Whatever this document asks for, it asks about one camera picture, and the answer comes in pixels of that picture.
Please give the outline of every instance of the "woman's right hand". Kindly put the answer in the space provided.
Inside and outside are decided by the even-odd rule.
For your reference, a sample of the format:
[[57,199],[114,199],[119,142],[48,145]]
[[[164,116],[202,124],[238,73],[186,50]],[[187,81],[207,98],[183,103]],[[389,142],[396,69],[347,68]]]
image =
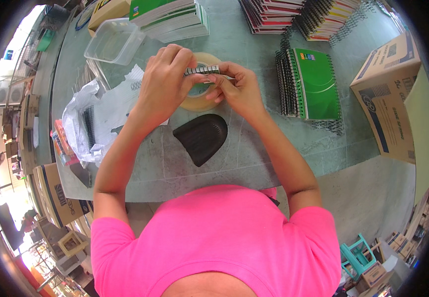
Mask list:
[[217,88],[206,96],[207,100],[216,98],[217,102],[221,102],[226,99],[231,108],[251,125],[267,114],[256,74],[252,70],[233,62],[221,62],[219,70],[221,74],[234,79],[228,80],[220,74],[209,74],[208,79],[215,83]]

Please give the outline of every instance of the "woman's left hand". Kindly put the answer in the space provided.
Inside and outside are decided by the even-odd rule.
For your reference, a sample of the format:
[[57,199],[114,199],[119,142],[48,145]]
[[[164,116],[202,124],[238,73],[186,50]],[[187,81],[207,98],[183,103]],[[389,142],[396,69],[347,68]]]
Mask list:
[[197,83],[208,82],[206,75],[183,77],[187,68],[196,67],[196,58],[189,49],[176,44],[161,48],[150,57],[145,70],[140,95],[130,116],[143,120],[151,132],[166,121],[180,106]]

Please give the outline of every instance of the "teal plastic stool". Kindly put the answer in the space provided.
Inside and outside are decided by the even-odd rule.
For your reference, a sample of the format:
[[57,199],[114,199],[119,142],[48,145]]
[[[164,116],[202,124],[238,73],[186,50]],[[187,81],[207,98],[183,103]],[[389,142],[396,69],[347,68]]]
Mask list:
[[[363,235],[360,233],[358,234],[358,237],[360,237],[360,240],[355,242],[353,245],[347,246],[346,244],[343,243],[340,246],[340,252],[342,253],[342,256],[347,259],[346,262],[342,263],[342,268],[348,273],[348,275],[354,281],[358,281],[358,279],[360,278],[360,275],[376,262],[375,255],[373,255],[373,252],[370,249],[370,246],[367,244],[365,238],[363,238]],[[366,256],[363,254],[363,250],[365,249],[365,247],[368,249],[368,251],[372,256],[371,261],[368,261]],[[348,264],[350,264],[353,267],[353,269],[357,272],[356,276],[353,276],[350,273],[350,271],[346,268]]]

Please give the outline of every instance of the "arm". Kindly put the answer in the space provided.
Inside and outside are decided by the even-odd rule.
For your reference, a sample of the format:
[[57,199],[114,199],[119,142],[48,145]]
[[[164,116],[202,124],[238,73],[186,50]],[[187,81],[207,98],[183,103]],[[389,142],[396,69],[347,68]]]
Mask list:
[[149,59],[138,101],[96,176],[94,219],[113,217],[128,223],[125,190],[140,143],[173,114],[194,84],[207,81],[202,74],[183,77],[187,67],[196,67],[193,53],[175,44]]
[[211,74],[210,81],[218,88],[207,96],[217,101],[226,99],[228,104],[258,132],[274,170],[287,193],[291,216],[307,206],[322,206],[317,180],[309,165],[295,149],[281,129],[265,110],[256,75],[232,62],[219,65],[222,74]]

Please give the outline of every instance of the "pink t-shirt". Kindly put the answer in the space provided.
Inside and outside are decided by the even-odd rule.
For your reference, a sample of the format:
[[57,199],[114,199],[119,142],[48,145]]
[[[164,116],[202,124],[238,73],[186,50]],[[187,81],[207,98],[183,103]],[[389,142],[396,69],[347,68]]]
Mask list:
[[205,271],[240,279],[259,297],[331,297],[341,277],[330,212],[306,207],[288,221],[264,194],[202,188],[162,204],[139,238],[114,218],[94,220],[91,258],[103,297],[159,297]]

